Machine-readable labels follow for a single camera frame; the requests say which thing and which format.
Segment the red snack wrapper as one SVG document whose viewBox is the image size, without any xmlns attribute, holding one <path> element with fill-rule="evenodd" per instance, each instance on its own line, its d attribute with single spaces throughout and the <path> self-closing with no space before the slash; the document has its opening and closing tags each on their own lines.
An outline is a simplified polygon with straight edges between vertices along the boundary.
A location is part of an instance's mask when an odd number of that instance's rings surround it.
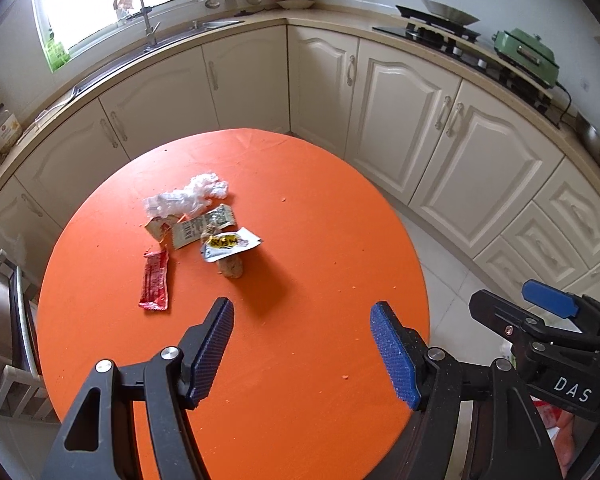
<svg viewBox="0 0 600 480">
<path fill-rule="evenodd" d="M 169 252 L 163 247 L 156 252 L 146 252 L 144 257 L 143 285 L 138 305 L 148 311 L 166 311 L 169 307 Z"/>
</svg>

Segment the yellow label foil wrapper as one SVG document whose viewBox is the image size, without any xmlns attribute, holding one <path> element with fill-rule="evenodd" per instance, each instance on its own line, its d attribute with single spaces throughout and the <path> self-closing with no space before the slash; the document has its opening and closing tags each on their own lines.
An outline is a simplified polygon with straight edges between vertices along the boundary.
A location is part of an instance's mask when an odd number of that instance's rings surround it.
<svg viewBox="0 0 600 480">
<path fill-rule="evenodd" d="M 211 235 L 201 245 L 201 257 L 205 262 L 215 263 L 220 260 L 237 256 L 242 252 L 260 246 L 262 240 L 246 228 L 238 231 L 221 232 Z"/>
</svg>

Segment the green printed snack wrapper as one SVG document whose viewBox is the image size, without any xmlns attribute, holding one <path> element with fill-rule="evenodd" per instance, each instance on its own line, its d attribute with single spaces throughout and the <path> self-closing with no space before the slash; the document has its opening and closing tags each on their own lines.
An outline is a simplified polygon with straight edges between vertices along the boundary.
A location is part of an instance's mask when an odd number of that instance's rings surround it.
<svg viewBox="0 0 600 480">
<path fill-rule="evenodd" d="M 175 223 L 171 230 L 173 248 L 181 249 L 200 240 L 204 233 L 221 231 L 236 224 L 232 208 L 222 204 L 196 218 Z"/>
</svg>

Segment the white plastic wrap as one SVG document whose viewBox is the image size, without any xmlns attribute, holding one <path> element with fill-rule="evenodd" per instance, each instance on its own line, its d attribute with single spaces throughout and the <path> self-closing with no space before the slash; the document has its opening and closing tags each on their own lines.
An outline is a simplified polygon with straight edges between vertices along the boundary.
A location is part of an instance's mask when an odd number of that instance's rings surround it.
<svg viewBox="0 0 600 480">
<path fill-rule="evenodd" d="M 205 172 L 192 177 L 184 188 L 163 192 L 144 199 L 149 218 L 169 216 L 196 217 L 212 200 L 224 200 L 228 195 L 228 182 L 214 172 Z"/>
</svg>

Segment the cream kitchen cabinets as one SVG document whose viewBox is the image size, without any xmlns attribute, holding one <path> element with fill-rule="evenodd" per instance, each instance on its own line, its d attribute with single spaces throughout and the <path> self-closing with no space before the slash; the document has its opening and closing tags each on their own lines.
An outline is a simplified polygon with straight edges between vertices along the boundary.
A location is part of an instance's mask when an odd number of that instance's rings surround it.
<svg viewBox="0 0 600 480">
<path fill-rule="evenodd" d="M 183 38 L 62 100 L 0 168 L 0 240 L 41 276 L 125 162 L 229 128 L 342 158 L 510 296 L 542 278 L 600 300 L 600 170 L 573 132 L 418 44 L 304 18 Z"/>
</svg>

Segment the brown food scrap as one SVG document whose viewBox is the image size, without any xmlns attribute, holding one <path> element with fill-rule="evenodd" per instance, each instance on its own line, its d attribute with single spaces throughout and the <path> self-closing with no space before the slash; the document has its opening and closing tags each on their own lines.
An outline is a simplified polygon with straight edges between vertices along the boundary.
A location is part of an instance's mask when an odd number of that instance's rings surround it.
<svg viewBox="0 0 600 480">
<path fill-rule="evenodd" d="M 216 262 L 219 272 L 224 278 L 237 280 L 244 273 L 244 264 L 240 255 L 231 255 Z"/>
</svg>

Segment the beige torn wrapper piece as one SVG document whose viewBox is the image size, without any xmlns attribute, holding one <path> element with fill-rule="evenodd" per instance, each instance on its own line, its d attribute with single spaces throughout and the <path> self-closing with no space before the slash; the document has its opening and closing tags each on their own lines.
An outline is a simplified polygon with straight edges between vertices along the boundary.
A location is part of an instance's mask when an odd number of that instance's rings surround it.
<svg viewBox="0 0 600 480">
<path fill-rule="evenodd" d="M 179 221 L 180 217 L 174 214 L 167 217 L 154 217 L 144 225 L 144 229 L 154 240 L 161 243 Z"/>
</svg>

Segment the wooden chair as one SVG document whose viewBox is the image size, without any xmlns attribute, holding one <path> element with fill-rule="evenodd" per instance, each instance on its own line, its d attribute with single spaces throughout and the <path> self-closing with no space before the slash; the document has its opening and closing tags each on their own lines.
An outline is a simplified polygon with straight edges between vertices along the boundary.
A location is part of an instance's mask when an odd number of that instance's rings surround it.
<svg viewBox="0 0 600 480">
<path fill-rule="evenodd" d="M 23 270 L 0 251 L 0 415 L 29 422 L 58 422 L 44 385 L 34 300 Z"/>
</svg>

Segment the spice jar on counter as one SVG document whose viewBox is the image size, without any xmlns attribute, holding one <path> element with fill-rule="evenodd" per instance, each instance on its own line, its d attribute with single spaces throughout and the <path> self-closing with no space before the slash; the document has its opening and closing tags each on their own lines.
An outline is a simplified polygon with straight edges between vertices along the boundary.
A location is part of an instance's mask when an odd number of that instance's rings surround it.
<svg viewBox="0 0 600 480">
<path fill-rule="evenodd" d="M 0 106 L 0 153 L 6 154 L 22 136 L 22 127 L 12 112 Z"/>
</svg>

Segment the steel wok pan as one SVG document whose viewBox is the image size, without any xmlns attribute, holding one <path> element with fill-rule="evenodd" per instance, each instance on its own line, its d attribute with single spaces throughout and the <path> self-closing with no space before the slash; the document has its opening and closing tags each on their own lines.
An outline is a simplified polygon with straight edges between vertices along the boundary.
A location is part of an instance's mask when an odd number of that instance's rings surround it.
<svg viewBox="0 0 600 480">
<path fill-rule="evenodd" d="M 454 24 L 460 26 L 469 26 L 478 23 L 479 19 L 475 16 L 448 6 L 447 4 L 434 0 L 420 0 L 430 14 L 437 15 L 439 18 L 444 18 Z"/>
</svg>

